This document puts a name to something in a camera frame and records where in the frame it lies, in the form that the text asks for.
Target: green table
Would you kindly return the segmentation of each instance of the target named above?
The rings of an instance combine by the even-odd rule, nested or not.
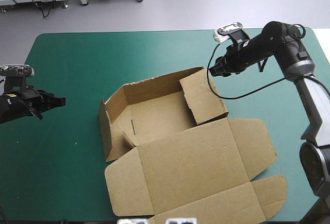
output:
[[[260,29],[247,29],[253,37]],[[207,65],[215,46],[212,31],[60,33],[40,35],[26,61],[28,80],[67,98],[67,106],[0,125],[0,203],[9,219],[116,220],[106,188],[97,112],[101,96],[122,84]],[[330,86],[330,65],[312,30],[303,40]],[[229,42],[220,46],[225,53]],[[237,96],[282,77],[275,60],[238,76],[218,77],[225,96]],[[225,101],[231,117],[261,118],[271,133],[278,161],[260,177],[283,174],[288,201],[273,220],[298,220],[315,202],[299,162],[300,135],[308,120],[291,82],[241,100]]]

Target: black round object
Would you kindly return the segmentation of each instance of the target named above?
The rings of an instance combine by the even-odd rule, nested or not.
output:
[[[324,181],[324,172],[322,161],[312,144],[304,143],[301,146],[300,161],[311,188],[316,191]]]

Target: corrugated cardboard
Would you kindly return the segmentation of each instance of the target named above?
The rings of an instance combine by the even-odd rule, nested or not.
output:
[[[105,177],[118,216],[253,224],[286,201],[283,176],[251,182],[275,160],[261,120],[224,118],[139,145],[109,165]]]
[[[105,160],[227,114],[223,101],[210,91],[202,67],[125,84],[100,105]]]

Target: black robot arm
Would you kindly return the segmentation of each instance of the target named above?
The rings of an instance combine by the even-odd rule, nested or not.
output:
[[[40,120],[42,112],[65,106],[65,98],[26,85],[26,78],[33,75],[29,65],[0,66],[0,76],[6,77],[4,93],[0,95],[0,124],[24,116]]]
[[[267,59],[275,57],[284,76],[295,84],[310,121],[301,137],[306,142],[300,158],[313,193],[320,200],[300,223],[326,224],[330,223],[330,98],[328,90],[314,78],[315,65],[301,42],[305,33],[302,25],[282,22],[269,22],[252,39],[240,23],[219,28],[214,31],[214,39],[219,43],[230,39],[233,44],[209,71],[213,76],[227,77],[256,63],[262,71]]]

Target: cardboard panel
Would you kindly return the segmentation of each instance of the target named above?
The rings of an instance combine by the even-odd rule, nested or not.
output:
[[[248,182],[227,119],[138,147],[155,214]]]
[[[124,89],[121,87],[106,102],[111,121],[114,121],[128,105]]]
[[[257,224],[266,220],[250,182],[156,215],[152,223],[179,217],[196,217],[202,224]]]
[[[108,166],[105,169],[105,178],[116,215],[153,215],[137,148]]]
[[[228,119],[249,179],[277,160],[271,137],[260,119]]]
[[[126,84],[123,88],[125,89],[127,102],[132,105],[182,91],[179,80],[200,69],[202,67],[190,68],[188,70]]]
[[[100,124],[100,132],[103,141],[104,158],[108,157],[110,150],[112,149],[110,121],[107,108],[104,105],[104,98],[102,97],[100,107],[98,109],[98,122]]]
[[[131,108],[127,106],[122,113],[111,122],[112,149],[106,161],[116,160],[129,152],[134,146],[128,141],[135,140],[134,131],[131,123]]]
[[[226,116],[228,110],[222,99],[216,97],[210,90],[206,78],[206,69],[202,69],[180,80],[185,92],[185,98],[196,123],[199,125],[218,116]],[[217,93],[212,77],[210,83]]]
[[[141,145],[196,126],[183,91],[131,106],[137,144]]]
[[[288,195],[288,182],[278,175],[252,182],[267,219],[275,216],[284,206]]]
[[[156,224],[156,220],[154,217],[151,217],[150,219],[148,219],[149,221],[149,224]]]

